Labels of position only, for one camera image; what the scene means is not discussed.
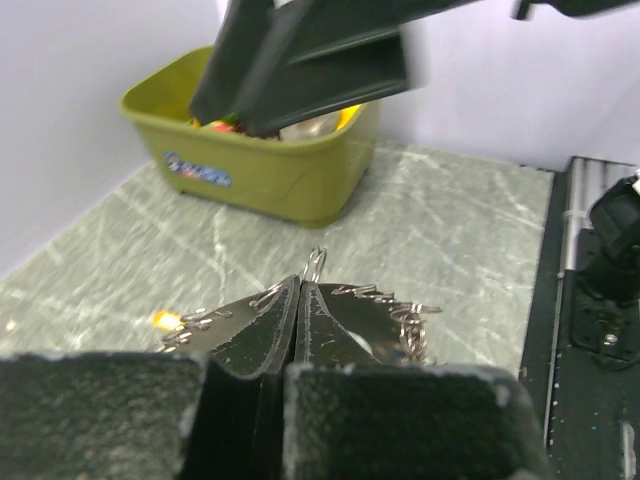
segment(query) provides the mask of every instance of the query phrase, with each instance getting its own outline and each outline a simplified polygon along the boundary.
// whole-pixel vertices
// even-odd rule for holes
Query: green container
[[[129,90],[120,101],[165,179],[192,193],[320,228],[335,221],[369,167],[378,102],[347,125],[299,143],[262,140],[188,124],[189,101],[212,47],[194,50]]]

